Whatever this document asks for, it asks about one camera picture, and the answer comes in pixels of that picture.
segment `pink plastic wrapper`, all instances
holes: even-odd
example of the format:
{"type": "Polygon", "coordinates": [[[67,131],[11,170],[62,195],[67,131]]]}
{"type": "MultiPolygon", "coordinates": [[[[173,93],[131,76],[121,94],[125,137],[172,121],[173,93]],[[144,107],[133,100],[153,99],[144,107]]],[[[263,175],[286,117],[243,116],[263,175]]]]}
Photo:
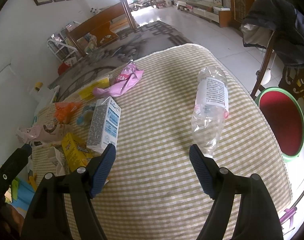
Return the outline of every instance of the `pink plastic wrapper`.
{"type": "Polygon", "coordinates": [[[94,88],[93,95],[97,98],[118,97],[133,87],[143,75],[143,70],[138,70],[134,62],[127,64],[116,78],[114,85],[108,88],[94,88]]]}

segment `silver bolt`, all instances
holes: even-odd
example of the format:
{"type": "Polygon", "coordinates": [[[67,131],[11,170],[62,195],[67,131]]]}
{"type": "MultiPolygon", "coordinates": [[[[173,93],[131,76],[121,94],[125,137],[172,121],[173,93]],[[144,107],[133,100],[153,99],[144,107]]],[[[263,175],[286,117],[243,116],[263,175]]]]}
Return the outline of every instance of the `silver bolt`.
{"type": "Polygon", "coordinates": [[[44,177],[45,177],[46,179],[50,179],[50,178],[52,178],[52,176],[53,176],[52,173],[49,172],[49,173],[47,173],[44,177]]]}
{"type": "Polygon", "coordinates": [[[254,173],[254,174],[252,174],[252,178],[255,179],[255,180],[259,180],[260,176],[256,173],[254,173]]]}
{"type": "Polygon", "coordinates": [[[229,170],[227,168],[220,168],[220,173],[227,174],[229,170]]]}
{"type": "Polygon", "coordinates": [[[77,169],[77,173],[83,173],[83,172],[85,172],[85,167],[79,167],[77,169]]]}

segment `plastic bottle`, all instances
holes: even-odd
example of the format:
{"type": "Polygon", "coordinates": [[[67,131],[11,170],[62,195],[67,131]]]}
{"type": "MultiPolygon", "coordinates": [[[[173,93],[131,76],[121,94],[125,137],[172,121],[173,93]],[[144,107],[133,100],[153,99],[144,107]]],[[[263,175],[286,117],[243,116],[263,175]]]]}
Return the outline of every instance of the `plastic bottle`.
{"type": "Polygon", "coordinates": [[[227,79],[219,67],[209,66],[198,74],[198,88],[191,119],[192,137],[204,156],[213,158],[228,117],[227,79]]]}

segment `blue gripper pad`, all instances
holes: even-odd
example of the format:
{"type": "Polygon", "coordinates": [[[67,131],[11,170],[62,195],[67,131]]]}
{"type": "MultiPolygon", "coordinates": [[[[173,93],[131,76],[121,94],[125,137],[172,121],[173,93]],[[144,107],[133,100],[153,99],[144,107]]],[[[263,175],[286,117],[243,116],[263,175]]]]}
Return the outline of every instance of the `blue gripper pad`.
{"type": "Polygon", "coordinates": [[[209,195],[210,198],[215,199],[216,191],[213,185],[213,177],[203,160],[203,158],[206,157],[204,157],[203,153],[198,147],[196,148],[195,145],[191,145],[189,156],[204,193],[209,195]]]}
{"type": "Polygon", "coordinates": [[[103,158],[92,177],[92,188],[90,190],[91,198],[94,198],[97,194],[101,193],[116,158],[116,149],[114,145],[109,144],[106,150],[106,152],[102,153],[103,158]]]}

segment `checkered tablecloth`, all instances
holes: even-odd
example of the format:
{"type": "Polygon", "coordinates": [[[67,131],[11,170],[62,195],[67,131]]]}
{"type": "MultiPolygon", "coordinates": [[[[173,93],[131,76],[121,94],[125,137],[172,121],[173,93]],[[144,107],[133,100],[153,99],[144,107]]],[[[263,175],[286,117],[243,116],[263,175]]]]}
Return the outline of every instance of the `checkered tablecloth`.
{"type": "MultiPolygon", "coordinates": [[[[103,191],[92,200],[108,239],[196,239],[213,201],[203,193],[188,158],[191,115],[197,74],[202,67],[219,66],[228,79],[230,116],[225,122],[214,159],[236,175],[258,173],[278,212],[291,201],[291,188],[281,151],[263,117],[243,86],[207,49],[185,44],[135,61],[143,78],[115,98],[122,108],[116,161],[103,191]]],[[[120,68],[111,72],[116,76],[120,68]]],[[[65,101],[79,101],[74,93],[65,101]]],[[[42,110],[38,123],[51,123],[54,106],[42,110]]],[[[88,128],[73,133],[87,139],[88,128]]],[[[33,150],[37,183],[54,166],[48,147],[33,150]]],[[[240,197],[236,196],[225,239],[232,236],[240,197]]],[[[66,196],[72,235],[79,239],[66,196]]]]}

